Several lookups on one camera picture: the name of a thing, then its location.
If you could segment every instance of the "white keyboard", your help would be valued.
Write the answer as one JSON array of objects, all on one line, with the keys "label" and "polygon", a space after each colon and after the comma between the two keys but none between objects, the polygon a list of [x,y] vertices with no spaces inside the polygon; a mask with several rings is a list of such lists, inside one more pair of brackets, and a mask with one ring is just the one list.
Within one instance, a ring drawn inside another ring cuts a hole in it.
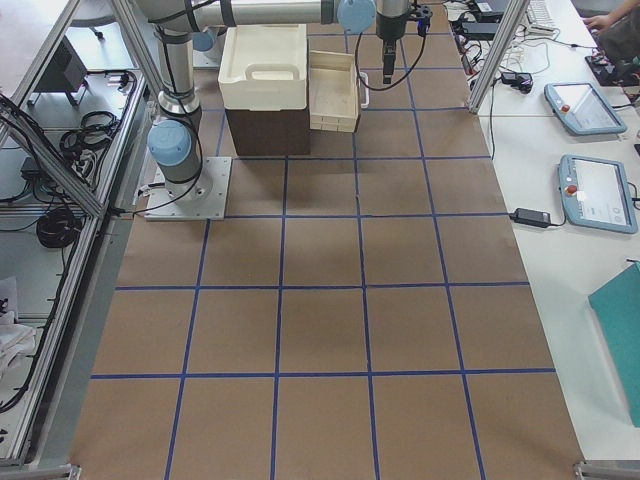
[{"label": "white keyboard", "polygon": [[552,35],[556,32],[556,24],[549,15],[546,0],[530,0],[527,7],[527,29],[531,33]]}]

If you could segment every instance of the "open drawer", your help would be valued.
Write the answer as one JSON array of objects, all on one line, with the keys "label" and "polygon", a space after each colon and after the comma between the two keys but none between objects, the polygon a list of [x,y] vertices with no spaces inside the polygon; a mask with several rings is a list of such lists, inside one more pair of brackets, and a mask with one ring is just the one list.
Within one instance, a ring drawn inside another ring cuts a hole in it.
[{"label": "open drawer", "polygon": [[354,56],[347,53],[309,52],[309,113],[313,130],[354,132],[360,105]]}]

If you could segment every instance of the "person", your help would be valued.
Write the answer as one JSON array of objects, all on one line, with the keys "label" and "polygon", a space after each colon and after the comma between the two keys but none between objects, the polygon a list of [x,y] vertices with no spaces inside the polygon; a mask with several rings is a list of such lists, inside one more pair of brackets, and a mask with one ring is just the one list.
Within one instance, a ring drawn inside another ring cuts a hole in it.
[{"label": "person", "polygon": [[612,63],[640,55],[640,0],[625,0],[607,15],[583,19]]}]

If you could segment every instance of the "person's arm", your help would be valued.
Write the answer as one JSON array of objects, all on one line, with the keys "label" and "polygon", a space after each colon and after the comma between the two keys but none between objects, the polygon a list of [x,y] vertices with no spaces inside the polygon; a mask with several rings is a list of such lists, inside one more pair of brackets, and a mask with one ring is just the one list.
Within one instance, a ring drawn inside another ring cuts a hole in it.
[{"label": "person's arm", "polygon": [[595,17],[584,18],[583,21],[590,30],[606,30],[622,17],[628,15],[629,12],[638,5],[640,5],[640,0],[625,0],[622,5],[612,10],[607,15],[597,15]]}]

